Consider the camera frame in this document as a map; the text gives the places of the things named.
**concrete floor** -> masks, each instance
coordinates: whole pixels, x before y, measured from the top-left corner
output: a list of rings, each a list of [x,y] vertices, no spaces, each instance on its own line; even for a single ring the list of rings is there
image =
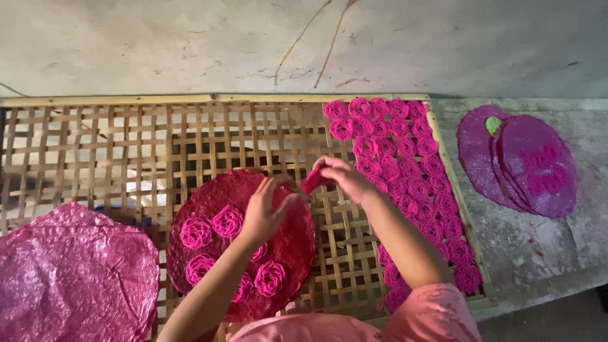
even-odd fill
[[[483,341],[606,341],[608,313],[595,290],[487,319],[477,324]]]

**person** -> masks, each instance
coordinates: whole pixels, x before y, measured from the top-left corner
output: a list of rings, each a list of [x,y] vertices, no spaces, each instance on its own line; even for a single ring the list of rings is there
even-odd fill
[[[433,245],[349,163],[329,156],[314,169],[360,204],[402,278],[412,289],[382,330],[350,316],[304,313],[245,325],[231,341],[480,341],[463,295]],[[271,199],[285,176],[265,178],[247,207],[240,235],[184,298],[158,337],[160,342],[211,341],[253,253],[267,241],[295,203],[287,196],[273,212]]]

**finger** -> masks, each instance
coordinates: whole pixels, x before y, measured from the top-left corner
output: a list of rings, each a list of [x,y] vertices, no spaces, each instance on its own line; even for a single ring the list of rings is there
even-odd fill
[[[262,180],[262,182],[260,183],[260,185],[258,186],[258,189],[254,192],[254,194],[258,194],[260,191],[262,191],[262,189],[264,189],[264,187],[266,186],[266,183],[268,183],[268,180],[270,178],[266,177]]]
[[[348,172],[336,167],[326,167],[325,169],[321,170],[321,175],[325,178],[335,180],[339,184],[346,179]]]
[[[353,169],[353,166],[351,164],[349,164],[347,161],[344,161],[340,158],[330,157],[330,156],[322,156],[321,158],[319,158],[314,163],[313,169],[315,169],[317,166],[321,167],[323,165],[327,165],[330,167],[337,167],[339,169],[344,169],[347,171],[350,171]]]
[[[266,183],[264,189],[262,189],[262,191],[260,192],[262,194],[262,203],[264,203],[264,208],[267,210],[267,212],[270,211],[272,208],[272,195],[274,194],[274,189],[277,188],[278,184],[279,182],[277,181],[277,179],[272,177],[270,178],[268,183]]]
[[[287,214],[289,208],[293,207],[297,199],[298,194],[290,194],[285,197],[281,205],[277,208],[277,211],[274,212],[274,221],[280,224],[285,218],[285,214]]]

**pink coiled cracker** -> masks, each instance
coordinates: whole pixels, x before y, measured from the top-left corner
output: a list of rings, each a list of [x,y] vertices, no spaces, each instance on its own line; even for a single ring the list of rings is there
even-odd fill
[[[401,195],[397,199],[396,204],[399,211],[401,211],[401,213],[410,220],[413,220],[416,218],[416,215],[418,215],[418,202],[416,202],[411,196]]]
[[[231,302],[233,302],[233,303],[242,302],[242,301],[248,299],[249,297],[251,297],[253,292],[254,292],[254,283],[251,281],[251,277],[249,276],[249,273],[245,272],[245,273],[243,273],[243,276],[241,277],[241,281],[238,283],[237,290],[234,292],[234,296],[232,297]]]
[[[374,97],[370,100],[371,116],[384,121],[384,117],[389,113],[389,106],[382,97]]]
[[[416,142],[416,150],[422,157],[436,155],[438,150],[437,141],[435,141],[435,139],[433,139],[431,136],[420,138]]]
[[[447,247],[445,242],[439,241],[437,243],[433,243],[433,246],[435,246],[437,251],[439,251],[439,254],[441,254],[445,262],[450,261],[450,249]]]
[[[382,266],[393,263],[393,259],[390,258],[389,252],[386,251],[383,244],[378,246],[378,262]]]
[[[390,156],[392,158],[397,150],[387,138],[376,138],[376,145],[378,146],[378,157]]]
[[[401,176],[399,165],[397,165],[397,161],[392,156],[384,155],[379,163],[380,169],[382,170],[382,177],[384,177],[385,180],[391,182]]]
[[[424,222],[426,220],[430,220],[437,216],[437,209],[435,205],[431,203],[429,200],[419,201],[418,202],[418,215],[416,217]]]
[[[256,261],[256,260],[260,259],[261,257],[265,256],[267,251],[268,251],[268,244],[266,242],[264,242],[264,244],[262,246],[260,246],[258,248],[258,250],[255,251],[254,255],[249,260]]]
[[[416,146],[409,137],[397,138],[395,141],[397,154],[405,159],[413,158],[416,155]]]
[[[439,194],[433,199],[437,211],[442,217],[455,215],[459,208],[458,203],[454,200],[451,194]]]
[[[396,180],[389,182],[388,185],[388,195],[393,201],[397,201],[397,199],[401,198],[401,196],[405,195],[407,192],[407,180],[404,178],[397,178]]]
[[[255,276],[255,288],[264,297],[272,297],[283,287],[287,278],[285,269],[280,263],[266,262],[258,269]]]
[[[371,114],[371,104],[363,97],[357,97],[348,104],[348,112],[353,117],[368,118]]]
[[[221,237],[236,237],[243,227],[243,214],[227,204],[211,221],[213,230]]]
[[[331,136],[346,141],[353,137],[353,123],[349,119],[336,119],[330,123]]]
[[[443,222],[443,235],[448,239],[457,240],[462,236],[462,220],[456,215],[441,218]]]
[[[438,156],[425,156],[422,157],[420,164],[422,164],[422,168],[424,169],[424,173],[429,176],[432,175],[442,175],[446,168],[443,165],[443,162]]]
[[[389,125],[384,119],[373,119],[371,124],[374,126],[374,130],[371,133],[374,138],[384,138],[389,135]]]
[[[366,118],[354,117],[351,120],[353,126],[353,137],[371,136],[374,133],[374,125]]]
[[[213,264],[215,264],[215,259],[206,254],[198,254],[190,259],[186,266],[186,280],[190,285],[196,286],[202,277],[211,270]]]
[[[450,261],[454,265],[468,265],[475,260],[475,254],[466,241],[448,240],[447,247],[450,249]]]
[[[446,175],[432,175],[429,177],[430,189],[434,195],[451,194],[452,185]]]
[[[412,134],[418,139],[433,135],[433,130],[430,129],[429,123],[425,118],[412,121],[411,131]]]
[[[420,232],[432,243],[443,240],[443,224],[435,218],[421,222]]]
[[[456,287],[465,293],[473,293],[482,282],[482,272],[475,265],[459,265],[454,268]]]
[[[396,138],[405,138],[410,132],[404,119],[395,118],[388,122],[389,132]]]
[[[422,178],[411,178],[407,181],[407,193],[416,200],[427,200],[430,194],[430,184]]]
[[[211,223],[201,217],[190,217],[182,225],[179,237],[191,250],[205,247],[211,242]]]
[[[407,106],[410,107],[410,119],[426,118],[427,109],[424,103],[420,101],[408,101]]]
[[[340,100],[331,101],[323,106],[323,114],[329,120],[348,119],[348,111]]]
[[[389,114],[393,119],[397,117],[400,119],[405,119],[410,113],[410,107],[405,102],[399,99],[389,100],[388,106]]]
[[[380,190],[381,192],[387,194],[389,192],[389,187],[387,185],[387,183],[382,179],[382,177],[380,176],[369,176],[366,177],[367,180],[371,183],[373,183],[378,190]]]
[[[401,174],[406,179],[419,178],[422,174],[420,166],[418,166],[418,163],[413,159],[402,159],[398,164],[401,169]]]
[[[384,296],[384,306],[390,313],[394,313],[411,293],[412,290],[408,286],[392,288]]]
[[[379,176],[382,173],[380,164],[371,157],[357,159],[357,163],[354,166],[367,177]]]
[[[397,269],[397,266],[394,263],[388,264],[384,271],[382,272],[382,276],[384,277],[384,283],[390,287],[402,287],[407,286],[406,281],[401,277],[401,273]]]
[[[376,145],[376,141],[373,139],[366,136],[360,136],[354,140],[353,153],[358,158],[373,157],[378,153],[378,146]]]

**bamboo drying rack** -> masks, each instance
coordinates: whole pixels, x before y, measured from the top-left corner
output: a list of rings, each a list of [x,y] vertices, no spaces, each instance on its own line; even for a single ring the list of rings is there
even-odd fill
[[[420,100],[475,251],[483,283],[472,310],[492,305],[491,283],[464,198],[425,94],[361,95]],[[3,134],[0,234],[70,201],[143,226],[160,251],[157,318],[149,339],[181,301],[165,269],[173,215],[198,187],[229,169],[306,178],[322,154],[353,162],[352,142],[330,135],[325,102],[356,95],[33,97],[0,99]],[[386,286],[379,242],[363,210],[340,189],[311,197],[317,256],[296,305],[359,319],[382,318]]]

